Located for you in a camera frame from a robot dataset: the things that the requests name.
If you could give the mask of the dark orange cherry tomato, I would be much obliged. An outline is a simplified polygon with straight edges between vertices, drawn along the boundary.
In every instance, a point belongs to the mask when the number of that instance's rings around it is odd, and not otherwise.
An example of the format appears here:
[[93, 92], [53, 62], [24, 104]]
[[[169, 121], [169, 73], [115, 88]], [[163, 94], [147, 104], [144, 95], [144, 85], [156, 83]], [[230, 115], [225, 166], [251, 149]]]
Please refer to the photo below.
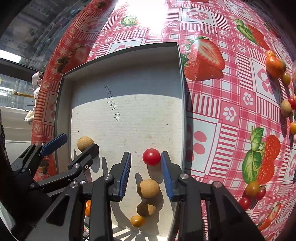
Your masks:
[[249, 197], [255, 197], [260, 190], [259, 184], [256, 181], [250, 182], [246, 189], [245, 194]]

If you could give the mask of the small orange tangerine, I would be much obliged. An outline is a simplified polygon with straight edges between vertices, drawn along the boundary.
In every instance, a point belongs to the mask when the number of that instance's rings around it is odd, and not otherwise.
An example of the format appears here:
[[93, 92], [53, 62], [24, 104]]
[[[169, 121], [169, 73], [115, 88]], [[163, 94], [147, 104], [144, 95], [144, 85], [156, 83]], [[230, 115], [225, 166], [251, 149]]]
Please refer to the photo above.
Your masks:
[[85, 206], [85, 215], [86, 215], [87, 217], [90, 216], [90, 209], [91, 209], [91, 200], [88, 200], [88, 201], [86, 202], [86, 206]]

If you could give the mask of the yellow green cherry tomato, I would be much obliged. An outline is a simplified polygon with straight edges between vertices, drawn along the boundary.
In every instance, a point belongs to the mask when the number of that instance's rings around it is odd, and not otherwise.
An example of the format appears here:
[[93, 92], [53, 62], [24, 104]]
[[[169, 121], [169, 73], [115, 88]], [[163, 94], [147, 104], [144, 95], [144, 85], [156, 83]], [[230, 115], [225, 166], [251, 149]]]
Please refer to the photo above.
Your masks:
[[291, 77], [288, 73], [285, 72], [285, 73], [283, 73], [281, 80], [286, 86], [288, 86], [288, 85], [290, 85]]

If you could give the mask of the red strawberry checkered tablecloth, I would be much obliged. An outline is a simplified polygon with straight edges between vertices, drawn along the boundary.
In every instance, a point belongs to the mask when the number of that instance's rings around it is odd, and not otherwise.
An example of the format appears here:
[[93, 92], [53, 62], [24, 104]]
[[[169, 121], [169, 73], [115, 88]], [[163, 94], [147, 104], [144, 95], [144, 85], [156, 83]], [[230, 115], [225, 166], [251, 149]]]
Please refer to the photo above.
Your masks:
[[62, 74], [132, 47], [177, 43], [184, 66], [188, 115], [186, 167], [198, 181], [221, 181], [240, 198], [254, 177], [267, 193], [248, 215], [276, 240], [295, 209], [295, 141], [280, 112], [293, 86], [265, 68], [273, 51], [292, 72], [295, 47], [260, 1], [91, 1], [71, 22], [46, 66], [32, 142], [54, 134]]

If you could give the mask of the brown longan on table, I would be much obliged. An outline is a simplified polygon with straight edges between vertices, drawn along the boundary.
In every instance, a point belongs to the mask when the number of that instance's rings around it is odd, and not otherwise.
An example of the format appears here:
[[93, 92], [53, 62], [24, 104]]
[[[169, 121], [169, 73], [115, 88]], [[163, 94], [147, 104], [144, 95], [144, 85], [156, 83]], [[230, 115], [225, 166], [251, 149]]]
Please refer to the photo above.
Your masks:
[[280, 105], [281, 115], [285, 118], [288, 118], [292, 114], [292, 106], [288, 100], [283, 100]]

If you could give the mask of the brown longan in tray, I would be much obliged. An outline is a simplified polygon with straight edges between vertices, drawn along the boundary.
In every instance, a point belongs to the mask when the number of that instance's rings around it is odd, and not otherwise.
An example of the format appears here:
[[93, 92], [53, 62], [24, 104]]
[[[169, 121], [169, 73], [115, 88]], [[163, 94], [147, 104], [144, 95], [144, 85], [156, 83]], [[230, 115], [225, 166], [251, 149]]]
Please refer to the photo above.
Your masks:
[[159, 194], [160, 187], [155, 180], [144, 180], [139, 183], [137, 192], [140, 197], [144, 199], [150, 199]]
[[94, 141], [92, 138], [88, 136], [83, 136], [79, 138], [77, 142], [77, 148], [79, 151], [83, 152], [85, 149], [87, 149], [90, 145], [94, 144]]
[[150, 217], [156, 213], [156, 207], [146, 201], [140, 202], [137, 206], [137, 214], [142, 217]]

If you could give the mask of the grey cardboard box tray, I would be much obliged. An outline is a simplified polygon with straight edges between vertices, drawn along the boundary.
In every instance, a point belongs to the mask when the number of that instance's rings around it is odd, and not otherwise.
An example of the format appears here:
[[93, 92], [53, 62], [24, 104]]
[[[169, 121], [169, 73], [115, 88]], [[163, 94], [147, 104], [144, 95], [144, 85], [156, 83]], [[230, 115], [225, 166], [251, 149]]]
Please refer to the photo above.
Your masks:
[[[171, 161], [184, 167], [185, 88], [181, 54], [176, 43], [141, 45], [92, 60], [65, 74], [58, 91], [54, 134], [65, 133], [68, 142], [58, 149], [58, 172], [79, 155], [77, 142], [83, 136], [99, 146], [99, 155], [89, 169], [96, 180], [130, 152], [132, 164], [126, 193], [111, 204], [113, 235], [117, 240], [167, 240], [175, 204], [165, 189], [160, 166], [142, 160], [146, 149], [168, 152]], [[135, 228], [130, 218], [137, 213], [142, 180], [158, 182], [157, 211]]]

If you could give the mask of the large orange tangerine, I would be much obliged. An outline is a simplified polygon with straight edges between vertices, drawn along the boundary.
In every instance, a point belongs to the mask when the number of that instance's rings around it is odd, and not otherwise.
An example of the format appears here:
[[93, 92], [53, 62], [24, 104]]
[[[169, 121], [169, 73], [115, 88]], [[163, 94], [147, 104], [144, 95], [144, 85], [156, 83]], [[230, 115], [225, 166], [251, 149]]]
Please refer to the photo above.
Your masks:
[[275, 56], [267, 56], [266, 70], [272, 78], [278, 79], [283, 75], [283, 65], [281, 61]]

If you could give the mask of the small orange cherry tomato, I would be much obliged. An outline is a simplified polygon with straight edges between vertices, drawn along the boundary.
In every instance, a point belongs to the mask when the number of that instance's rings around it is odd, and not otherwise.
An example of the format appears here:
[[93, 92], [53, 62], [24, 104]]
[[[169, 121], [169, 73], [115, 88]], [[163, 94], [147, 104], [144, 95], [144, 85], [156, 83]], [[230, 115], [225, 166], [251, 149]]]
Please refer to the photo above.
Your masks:
[[270, 57], [270, 56], [276, 57], [276, 54], [274, 53], [274, 51], [268, 50], [268, 51], [266, 52], [266, 56], [267, 56], [267, 57]]

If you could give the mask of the red cherry tomato with stem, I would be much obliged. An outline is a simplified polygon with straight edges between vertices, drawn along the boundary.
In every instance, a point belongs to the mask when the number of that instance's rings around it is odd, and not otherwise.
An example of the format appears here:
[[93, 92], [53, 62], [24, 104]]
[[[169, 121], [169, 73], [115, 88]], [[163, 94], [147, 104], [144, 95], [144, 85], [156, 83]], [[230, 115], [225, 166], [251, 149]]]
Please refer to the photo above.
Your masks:
[[262, 200], [264, 198], [265, 194], [266, 194], [266, 187], [265, 187], [265, 185], [260, 185], [259, 192], [255, 196], [255, 199], [257, 201], [260, 201], [260, 200]]

